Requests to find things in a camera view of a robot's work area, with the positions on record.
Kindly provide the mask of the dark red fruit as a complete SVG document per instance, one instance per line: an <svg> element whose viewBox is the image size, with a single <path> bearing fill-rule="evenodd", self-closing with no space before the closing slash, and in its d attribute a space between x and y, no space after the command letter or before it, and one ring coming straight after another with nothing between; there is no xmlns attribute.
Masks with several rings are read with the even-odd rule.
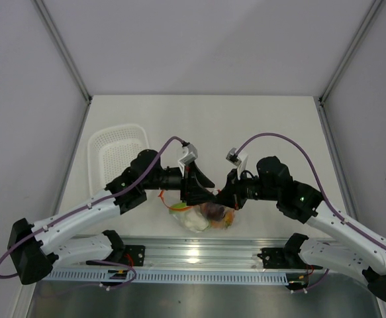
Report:
<svg viewBox="0 0 386 318"><path fill-rule="evenodd" d="M225 207L208 202L200 205L200 212L208 220L221 221L225 216Z"/></svg>

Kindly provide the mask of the small orange pineapple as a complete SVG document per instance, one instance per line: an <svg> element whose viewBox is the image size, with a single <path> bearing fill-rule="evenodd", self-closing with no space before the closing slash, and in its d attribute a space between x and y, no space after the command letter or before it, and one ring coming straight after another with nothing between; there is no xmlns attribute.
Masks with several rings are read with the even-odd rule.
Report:
<svg viewBox="0 0 386 318"><path fill-rule="evenodd" d="M235 210L228 210L220 221L211 221L212 229L227 229L232 226L235 219Z"/></svg>

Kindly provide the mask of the green white cabbage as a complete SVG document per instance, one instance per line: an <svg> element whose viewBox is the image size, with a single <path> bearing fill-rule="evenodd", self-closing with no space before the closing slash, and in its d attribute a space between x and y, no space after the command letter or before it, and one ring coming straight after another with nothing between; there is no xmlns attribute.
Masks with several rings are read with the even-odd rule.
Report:
<svg viewBox="0 0 386 318"><path fill-rule="evenodd" d="M191 232L199 233L210 227L210 222L202 216L200 209L187 206L185 203L176 203L169 207L169 213L178 223Z"/></svg>

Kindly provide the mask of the clear zip bag orange zipper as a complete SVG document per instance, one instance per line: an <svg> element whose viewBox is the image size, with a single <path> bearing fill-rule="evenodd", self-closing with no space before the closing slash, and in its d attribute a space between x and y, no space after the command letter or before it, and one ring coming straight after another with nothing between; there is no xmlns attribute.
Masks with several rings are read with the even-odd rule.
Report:
<svg viewBox="0 0 386 318"><path fill-rule="evenodd" d="M236 210L233 208L214 203L187 205L182 201L176 203L172 197L169 203L166 203L165 194L162 190L158 195L162 204L179 225L191 232L227 230L234 223Z"/></svg>

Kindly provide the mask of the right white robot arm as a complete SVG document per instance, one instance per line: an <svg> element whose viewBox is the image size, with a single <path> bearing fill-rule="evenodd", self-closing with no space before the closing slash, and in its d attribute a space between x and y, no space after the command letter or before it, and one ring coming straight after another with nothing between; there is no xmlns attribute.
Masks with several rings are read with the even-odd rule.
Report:
<svg viewBox="0 0 386 318"><path fill-rule="evenodd" d="M227 175L217 203L243 208L249 199L275 201L286 217L318 229L337 240L347 251L321 245L304 235L293 235L283 251L290 267L302 263L333 269L365 284L368 290L386 302L386 238L336 209L321 190L294 180L288 167L275 156L258 161L257 176L242 177L245 159L227 156L235 165Z"/></svg>

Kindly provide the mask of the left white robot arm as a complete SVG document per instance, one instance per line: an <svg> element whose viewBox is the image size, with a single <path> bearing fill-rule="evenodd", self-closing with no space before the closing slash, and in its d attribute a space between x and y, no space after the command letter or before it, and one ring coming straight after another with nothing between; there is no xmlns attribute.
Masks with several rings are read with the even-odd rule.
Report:
<svg viewBox="0 0 386 318"><path fill-rule="evenodd" d="M13 223L8 255L15 276L24 285L37 283L53 269L78 262L119 264L125 246L114 230L89 239L76 239L82 230L138 207L147 200L148 190L178 191L188 206L213 200L214 183L195 163L196 153L187 146L176 168L163 168L160 152L141 151L123 173L93 197L70 212L28 222Z"/></svg>

